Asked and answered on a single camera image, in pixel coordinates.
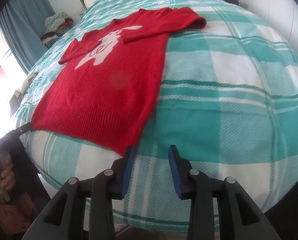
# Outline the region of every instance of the person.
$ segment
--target person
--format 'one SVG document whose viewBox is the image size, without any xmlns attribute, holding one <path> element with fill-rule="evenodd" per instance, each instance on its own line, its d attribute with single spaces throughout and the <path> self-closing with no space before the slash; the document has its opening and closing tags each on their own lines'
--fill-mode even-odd
<svg viewBox="0 0 298 240">
<path fill-rule="evenodd" d="M 1 172 L 0 184 L 0 227 L 10 239 L 21 239 L 34 219 L 38 211 L 27 193 L 12 195 L 12 189 L 16 185 L 13 172 L 13 163 L 10 154 L 5 158 L 5 168 Z M 11 200 L 6 203 L 3 196 L 6 189 Z"/>
</svg>

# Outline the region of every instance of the teal and white checkered blanket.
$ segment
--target teal and white checkered blanket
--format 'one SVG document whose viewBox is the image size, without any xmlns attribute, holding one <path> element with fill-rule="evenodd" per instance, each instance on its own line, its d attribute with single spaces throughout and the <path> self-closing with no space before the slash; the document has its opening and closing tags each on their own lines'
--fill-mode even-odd
<svg viewBox="0 0 298 240">
<path fill-rule="evenodd" d="M 298 55 L 267 22 L 222 0 L 98 0 L 37 62 L 32 72 L 38 76 L 13 116 L 13 128 L 30 121 L 74 38 L 139 8 L 184 6 L 205 17 L 207 26 L 171 35 L 157 106 L 137 148 L 128 194 L 113 202 L 117 221 L 178 232 L 187 230 L 190 202 L 178 200 L 174 190 L 171 144 L 210 177 L 235 177 L 263 211 L 298 181 Z M 120 157 L 53 132 L 21 139 L 56 189 L 70 177 L 91 178 Z"/>
</svg>

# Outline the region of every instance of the hand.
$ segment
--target hand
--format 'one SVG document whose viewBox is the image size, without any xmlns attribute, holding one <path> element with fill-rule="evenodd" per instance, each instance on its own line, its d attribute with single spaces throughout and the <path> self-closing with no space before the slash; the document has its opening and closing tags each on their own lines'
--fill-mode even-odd
<svg viewBox="0 0 298 240">
<path fill-rule="evenodd" d="M 13 163 L 11 162 L 11 156 L 10 154 L 7 154 L 6 167 L 1 172 L 1 179 L 2 179 L 1 187 L 5 188 L 6 190 L 11 190 L 16 184 L 12 167 L 13 167 Z M 0 188 L 0 203 L 4 203 L 2 188 Z"/>
</svg>

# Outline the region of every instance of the sweater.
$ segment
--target sweater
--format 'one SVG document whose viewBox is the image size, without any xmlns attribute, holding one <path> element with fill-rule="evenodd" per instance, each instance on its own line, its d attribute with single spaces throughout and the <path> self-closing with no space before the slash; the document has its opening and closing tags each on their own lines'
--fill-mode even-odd
<svg viewBox="0 0 298 240">
<path fill-rule="evenodd" d="M 188 7 L 140 9 L 74 39 L 59 60 L 66 66 L 33 113 L 33 129 L 123 155 L 136 146 L 155 106 L 170 33 L 205 26 Z"/>
</svg>

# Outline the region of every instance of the window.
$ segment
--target window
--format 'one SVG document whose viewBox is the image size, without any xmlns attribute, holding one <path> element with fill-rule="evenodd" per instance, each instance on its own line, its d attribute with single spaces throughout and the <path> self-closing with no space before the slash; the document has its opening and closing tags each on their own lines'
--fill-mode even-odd
<svg viewBox="0 0 298 240">
<path fill-rule="evenodd" d="M 9 101 L 25 77 L 0 30 L 0 137 L 8 130 Z"/>
</svg>

